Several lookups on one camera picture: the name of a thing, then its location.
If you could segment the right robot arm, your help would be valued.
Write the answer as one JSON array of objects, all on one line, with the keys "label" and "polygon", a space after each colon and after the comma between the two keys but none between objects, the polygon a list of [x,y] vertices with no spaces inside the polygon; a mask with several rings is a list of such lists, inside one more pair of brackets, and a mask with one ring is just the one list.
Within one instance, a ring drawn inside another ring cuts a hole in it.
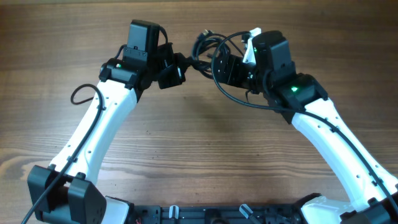
[{"label": "right robot arm", "polygon": [[275,111],[317,149],[341,182],[348,201],[310,194],[293,208],[295,223],[396,223],[397,178],[368,153],[338,114],[326,90],[297,73],[288,40],[277,30],[241,33],[240,56],[217,46],[211,72],[218,88],[230,85],[261,93]]}]

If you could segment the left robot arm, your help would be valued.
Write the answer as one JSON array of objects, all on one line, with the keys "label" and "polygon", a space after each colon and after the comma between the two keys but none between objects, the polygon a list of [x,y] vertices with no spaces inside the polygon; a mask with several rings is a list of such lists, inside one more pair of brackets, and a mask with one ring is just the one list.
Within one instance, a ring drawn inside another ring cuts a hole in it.
[{"label": "left robot arm", "polygon": [[65,147],[47,167],[34,166],[27,179],[32,207],[28,216],[47,223],[139,223],[131,202],[104,196],[98,174],[120,125],[153,82],[170,88],[185,81],[179,54],[165,29],[133,20],[127,43],[101,66],[90,106]]}]

